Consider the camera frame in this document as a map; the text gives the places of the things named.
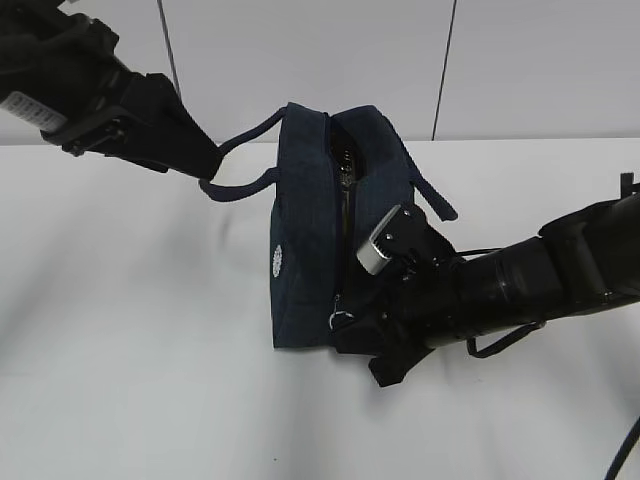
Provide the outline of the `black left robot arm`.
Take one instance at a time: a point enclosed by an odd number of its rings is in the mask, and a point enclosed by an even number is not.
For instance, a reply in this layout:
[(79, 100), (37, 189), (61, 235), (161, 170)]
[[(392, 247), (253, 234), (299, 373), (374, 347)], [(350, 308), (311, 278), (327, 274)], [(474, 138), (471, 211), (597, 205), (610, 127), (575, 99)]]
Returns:
[(117, 57), (118, 35), (57, 1), (1, 4), (1, 109), (64, 152), (212, 179), (223, 155), (163, 73)]

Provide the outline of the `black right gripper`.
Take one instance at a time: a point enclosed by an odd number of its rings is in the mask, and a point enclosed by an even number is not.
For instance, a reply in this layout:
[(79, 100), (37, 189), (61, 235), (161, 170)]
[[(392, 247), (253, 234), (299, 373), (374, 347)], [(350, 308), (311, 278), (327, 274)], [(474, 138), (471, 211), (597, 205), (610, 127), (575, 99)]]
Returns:
[(412, 331), (412, 309), (440, 285), (441, 271), (457, 256), (420, 207), (399, 205), (382, 239), (391, 261), (372, 276), (356, 258), (345, 280), (354, 290), (336, 300), (329, 317), (330, 344), (339, 354), (368, 356), (368, 368), (381, 388), (401, 383), (432, 352)]

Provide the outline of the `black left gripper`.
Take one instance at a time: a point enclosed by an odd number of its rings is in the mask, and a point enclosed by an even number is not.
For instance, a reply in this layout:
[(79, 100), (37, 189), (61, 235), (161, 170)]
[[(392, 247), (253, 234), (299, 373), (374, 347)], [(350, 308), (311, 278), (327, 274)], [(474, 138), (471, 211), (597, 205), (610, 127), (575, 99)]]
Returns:
[(212, 180), (220, 148), (193, 120), (163, 74), (134, 73), (97, 110), (83, 113), (43, 140), (79, 157), (99, 153), (166, 173)]

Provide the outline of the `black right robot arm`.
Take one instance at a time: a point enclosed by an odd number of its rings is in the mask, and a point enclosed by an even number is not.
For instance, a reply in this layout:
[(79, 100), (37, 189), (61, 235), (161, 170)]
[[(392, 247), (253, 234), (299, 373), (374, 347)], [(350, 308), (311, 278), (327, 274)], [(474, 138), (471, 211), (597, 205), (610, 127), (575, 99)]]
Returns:
[(380, 286), (362, 307), (331, 316), (331, 340), (341, 354), (368, 356), (378, 385), (388, 387), (442, 346), (462, 342), (484, 359), (549, 321), (636, 303), (639, 193), (589, 205), (473, 259), (419, 207), (400, 204), (358, 259)]

